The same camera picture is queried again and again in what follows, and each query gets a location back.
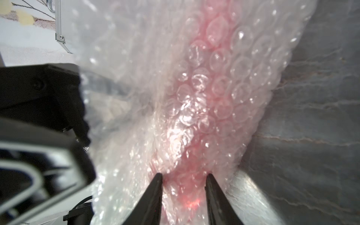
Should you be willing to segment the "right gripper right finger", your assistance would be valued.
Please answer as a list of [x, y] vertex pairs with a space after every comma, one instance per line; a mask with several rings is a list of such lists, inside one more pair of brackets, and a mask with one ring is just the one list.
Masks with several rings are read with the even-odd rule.
[[210, 225], [244, 225], [212, 174], [206, 177], [205, 194]]

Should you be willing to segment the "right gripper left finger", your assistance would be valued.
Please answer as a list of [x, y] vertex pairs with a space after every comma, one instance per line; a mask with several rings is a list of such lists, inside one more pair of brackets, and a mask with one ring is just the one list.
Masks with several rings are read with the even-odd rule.
[[123, 225], [159, 225], [162, 212], [163, 175], [157, 173]]

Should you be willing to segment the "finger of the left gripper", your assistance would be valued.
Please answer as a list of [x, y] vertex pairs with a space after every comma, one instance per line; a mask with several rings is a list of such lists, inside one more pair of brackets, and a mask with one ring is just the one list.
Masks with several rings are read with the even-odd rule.
[[80, 69], [72, 63], [1, 67], [1, 117], [73, 130], [79, 142], [89, 146], [80, 82]]
[[22, 224], [95, 178], [92, 161], [75, 138], [1, 119], [1, 224]]

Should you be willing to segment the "pink red bottle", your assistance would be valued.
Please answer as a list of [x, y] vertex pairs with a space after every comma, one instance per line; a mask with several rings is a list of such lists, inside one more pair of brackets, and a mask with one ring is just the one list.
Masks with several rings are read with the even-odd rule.
[[163, 175], [162, 218], [167, 225], [206, 224], [205, 184], [212, 174], [226, 189], [241, 155], [239, 131], [249, 118], [250, 95], [231, 74], [231, 37], [244, 1], [205, 1], [188, 20], [190, 42], [172, 70], [159, 111], [150, 161]]

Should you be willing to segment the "bubble wrap sheet stack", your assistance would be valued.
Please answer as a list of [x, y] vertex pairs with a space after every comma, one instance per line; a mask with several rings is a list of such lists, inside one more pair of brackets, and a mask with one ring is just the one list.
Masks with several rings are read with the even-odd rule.
[[120, 225], [157, 173], [162, 225], [207, 225], [317, 1], [71, 1], [96, 169], [93, 225]]

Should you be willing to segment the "grey metal case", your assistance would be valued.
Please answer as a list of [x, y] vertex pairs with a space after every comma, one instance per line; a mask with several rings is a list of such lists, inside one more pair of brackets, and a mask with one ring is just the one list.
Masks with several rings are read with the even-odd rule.
[[49, 11], [55, 15], [55, 40], [68, 53], [73, 54], [72, 3], [66, 0], [46, 0]]

